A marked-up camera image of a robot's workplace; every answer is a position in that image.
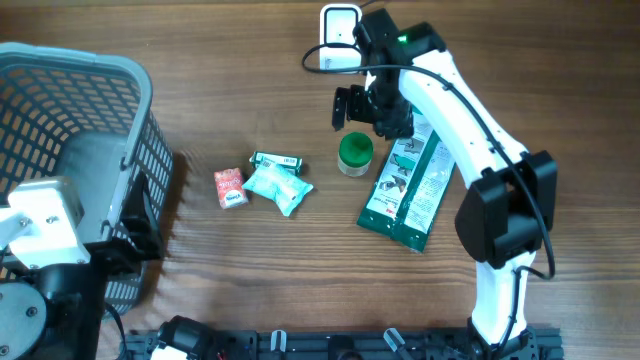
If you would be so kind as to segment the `green lidded jar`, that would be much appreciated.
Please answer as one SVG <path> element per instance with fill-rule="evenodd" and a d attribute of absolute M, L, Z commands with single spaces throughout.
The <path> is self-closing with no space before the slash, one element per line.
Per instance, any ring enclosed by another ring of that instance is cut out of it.
<path fill-rule="evenodd" d="M 349 177 L 364 175 L 371 164 L 374 146 L 368 135 L 351 132 L 345 135 L 338 150 L 338 168 Z"/>

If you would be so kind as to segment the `green Axe Brand box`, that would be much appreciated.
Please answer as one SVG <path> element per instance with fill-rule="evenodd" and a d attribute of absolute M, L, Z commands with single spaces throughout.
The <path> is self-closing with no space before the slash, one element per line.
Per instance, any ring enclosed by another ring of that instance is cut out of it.
<path fill-rule="evenodd" d="M 249 162 L 255 168 L 258 168 L 258 166 L 261 165 L 265 160 L 269 160 L 282 166 L 296 176 L 301 174 L 303 161 L 299 157 L 255 151 L 249 158 Z"/>

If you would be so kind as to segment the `green 3M gloves package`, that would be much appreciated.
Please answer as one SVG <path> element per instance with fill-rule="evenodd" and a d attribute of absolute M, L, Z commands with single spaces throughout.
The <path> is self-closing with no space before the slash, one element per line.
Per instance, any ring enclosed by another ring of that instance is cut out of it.
<path fill-rule="evenodd" d="M 414 135 L 393 142 L 357 224 L 422 253 L 455 169 L 455 161 L 423 114 Z"/>

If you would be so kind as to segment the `orange Kleenex tissue pack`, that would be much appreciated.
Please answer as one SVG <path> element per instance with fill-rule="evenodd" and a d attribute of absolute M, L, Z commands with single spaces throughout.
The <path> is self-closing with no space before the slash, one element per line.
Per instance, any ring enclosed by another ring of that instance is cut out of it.
<path fill-rule="evenodd" d="M 239 168 L 230 168 L 214 173 L 214 179 L 222 209 L 244 205 L 248 196 L 243 188 L 244 178 Z"/>

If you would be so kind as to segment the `light green wipes pack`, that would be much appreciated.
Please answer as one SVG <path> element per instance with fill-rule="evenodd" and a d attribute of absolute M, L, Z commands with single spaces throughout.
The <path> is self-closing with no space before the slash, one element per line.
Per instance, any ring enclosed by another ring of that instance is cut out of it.
<path fill-rule="evenodd" d="M 267 160 L 256 168 L 242 188 L 272 200 L 281 213 L 289 217 L 314 186 Z"/>

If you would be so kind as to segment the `grey plastic mesh basket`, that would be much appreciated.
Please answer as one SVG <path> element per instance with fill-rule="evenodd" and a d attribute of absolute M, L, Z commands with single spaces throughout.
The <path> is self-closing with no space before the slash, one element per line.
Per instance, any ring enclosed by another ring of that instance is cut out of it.
<path fill-rule="evenodd" d="M 142 172 L 159 225 L 173 154 L 152 113 L 152 96 L 146 70 L 128 58 L 4 43 L 1 208 L 23 181 L 66 176 L 84 208 L 81 241 L 126 237 L 120 214 Z M 25 266 L 6 255 L 17 276 Z M 139 277 L 109 282 L 105 299 L 119 313 L 138 303 L 148 262 Z"/>

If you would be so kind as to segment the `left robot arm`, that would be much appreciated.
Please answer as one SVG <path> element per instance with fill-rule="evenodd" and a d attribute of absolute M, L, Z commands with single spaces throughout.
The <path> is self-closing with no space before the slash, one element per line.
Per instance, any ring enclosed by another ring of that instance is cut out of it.
<path fill-rule="evenodd" d="M 84 215 L 67 177 L 28 180 L 9 195 L 1 221 L 1 251 L 24 264 L 1 284 L 1 354 L 7 359 L 92 359 L 112 280 L 133 279 L 164 254 L 147 178 L 139 174 L 124 202 L 124 238 L 85 244 Z"/>

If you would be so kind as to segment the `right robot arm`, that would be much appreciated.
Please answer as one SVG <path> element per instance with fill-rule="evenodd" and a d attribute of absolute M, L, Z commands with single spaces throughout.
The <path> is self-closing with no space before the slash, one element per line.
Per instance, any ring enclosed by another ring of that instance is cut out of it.
<path fill-rule="evenodd" d="M 526 278 L 556 272 L 553 227 L 557 165 L 546 151 L 529 152 L 488 113 L 457 70 L 442 37 L 427 22 L 399 29 L 385 9 L 356 21 L 351 48 L 364 86 L 337 89 L 332 125 L 368 123 L 386 139 L 414 133 L 422 113 L 448 148 L 467 193 L 455 217 L 458 238 L 476 263 L 476 302 L 468 321 L 469 350 L 504 359 L 523 350 Z"/>

